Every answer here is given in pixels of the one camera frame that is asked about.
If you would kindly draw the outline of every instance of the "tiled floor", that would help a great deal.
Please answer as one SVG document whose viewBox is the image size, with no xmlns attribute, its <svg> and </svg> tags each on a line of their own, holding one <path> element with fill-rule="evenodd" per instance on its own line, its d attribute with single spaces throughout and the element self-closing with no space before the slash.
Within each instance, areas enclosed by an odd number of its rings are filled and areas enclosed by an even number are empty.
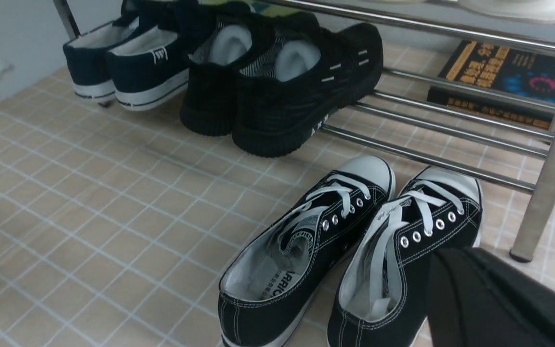
<svg viewBox="0 0 555 347">
<path fill-rule="evenodd" d="M 388 65 L 416 72 L 447 58 L 385 49 Z M 425 96 L 396 79 L 381 88 Z M 221 272 L 326 171 L 361 153 L 392 162 L 399 184 L 422 167 L 321 133 L 286 158 L 255 158 L 188 132 L 180 100 L 139 114 L 83 104 L 62 69 L 0 103 L 0 347 L 215 347 Z M 330 122 L 530 181 L 541 165 L 350 110 Z M 484 246 L 506 258 L 528 197 L 485 184 L 485 198 Z M 555 289 L 555 212 L 520 268 Z M 339 276 L 290 346 L 325 346 Z M 431 345 L 427 330 L 416 345 Z"/>
</svg>

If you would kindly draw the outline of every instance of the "rack leg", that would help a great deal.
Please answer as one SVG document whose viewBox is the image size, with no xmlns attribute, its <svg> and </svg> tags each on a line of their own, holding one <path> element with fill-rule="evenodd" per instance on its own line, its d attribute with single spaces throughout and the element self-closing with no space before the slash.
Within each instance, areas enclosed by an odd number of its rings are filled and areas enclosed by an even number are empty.
<svg viewBox="0 0 555 347">
<path fill-rule="evenodd" d="M 53 0 L 53 4 L 55 4 L 55 9 L 57 9 L 57 13 L 59 13 L 59 18 L 61 18 L 61 22 L 64 24 L 64 28 L 66 29 L 66 33 L 68 33 L 70 40 L 79 37 L 79 26 L 77 26 L 74 15 L 72 15 L 68 1 Z"/>
<path fill-rule="evenodd" d="M 549 148 L 537 186 L 524 213 L 517 238 L 511 248 L 511 258 L 518 262 L 532 261 L 535 248 L 555 205 L 555 139 Z"/>
</svg>

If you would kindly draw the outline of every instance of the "white rubber toe cap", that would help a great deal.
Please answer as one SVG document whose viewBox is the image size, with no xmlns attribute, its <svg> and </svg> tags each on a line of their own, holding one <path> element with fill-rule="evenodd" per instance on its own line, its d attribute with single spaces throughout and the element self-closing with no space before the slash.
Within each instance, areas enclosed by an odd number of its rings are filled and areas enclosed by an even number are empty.
<svg viewBox="0 0 555 347">
<path fill-rule="evenodd" d="M 361 176 L 385 191 L 395 187 L 395 175 L 387 162 L 375 156 L 361 156 L 347 161 L 338 171 Z"/>
<path fill-rule="evenodd" d="M 481 201 L 479 183 L 475 178 L 432 166 L 423 170 L 417 176 L 417 179 L 439 182 L 454 187 L 476 202 Z"/>
</svg>

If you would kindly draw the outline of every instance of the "white shoe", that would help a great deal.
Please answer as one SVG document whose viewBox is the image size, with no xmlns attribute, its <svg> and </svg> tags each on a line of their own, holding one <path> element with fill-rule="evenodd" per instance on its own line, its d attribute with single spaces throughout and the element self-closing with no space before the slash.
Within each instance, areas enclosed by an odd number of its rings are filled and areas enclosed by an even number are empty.
<svg viewBox="0 0 555 347">
<path fill-rule="evenodd" d="M 458 0 L 458 4 L 492 17 L 555 24 L 555 0 Z"/>
</svg>

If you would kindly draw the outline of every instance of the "shoe logo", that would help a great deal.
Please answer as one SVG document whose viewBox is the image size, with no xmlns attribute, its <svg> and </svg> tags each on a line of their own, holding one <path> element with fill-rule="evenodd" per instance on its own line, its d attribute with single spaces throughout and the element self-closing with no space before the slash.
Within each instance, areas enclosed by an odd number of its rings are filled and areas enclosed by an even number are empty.
<svg viewBox="0 0 555 347">
<path fill-rule="evenodd" d="M 285 290 L 289 287 L 294 274 L 295 273 L 293 271 L 277 271 L 277 273 L 273 275 L 273 278 L 267 287 L 264 289 L 263 293 L 260 295 L 260 299 L 264 300 L 273 298 L 274 296 L 285 292 Z"/>
<path fill-rule="evenodd" d="M 310 136 L 314 136 L 314 134 L 317 132 L 317 130 L 319 130 L 322 125 L 329 119 L 329 115 L 324 116 L 324 118 L 318 122 L 317 125 L 315 125 L 315 127 L 312 128 L 312 134 L 310 134 Z"/>
<path fill-rule="evenodd" d="M 154 64 L 158 64 L 161 62 L 165 62 L 168 60 L 168 52 L 166 48 L 160 47 L 156 50 L 151 51 L 152 55 L 154 56 Z"/>
</svg>

